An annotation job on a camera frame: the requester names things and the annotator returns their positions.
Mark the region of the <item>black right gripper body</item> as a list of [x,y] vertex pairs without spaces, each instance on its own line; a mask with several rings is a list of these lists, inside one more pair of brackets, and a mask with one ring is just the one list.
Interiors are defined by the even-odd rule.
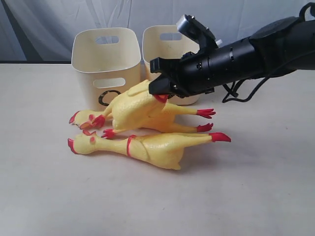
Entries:
[[172,92],[189,97],[261,73],[261,56],[252,45],[224,46],[190,56],[176,69]]

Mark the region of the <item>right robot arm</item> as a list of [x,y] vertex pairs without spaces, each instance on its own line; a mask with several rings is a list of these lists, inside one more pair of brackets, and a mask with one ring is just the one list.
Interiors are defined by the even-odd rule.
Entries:
[[149,85],[152,95],[190,97],[240,80],[276,78],[315,67],[315,23],[301,17],[275,21],[222,47],[193,16],[182,16],[177,29],[196,42],[199,51],[179,59],[151,60],[151,72],[158,73]]

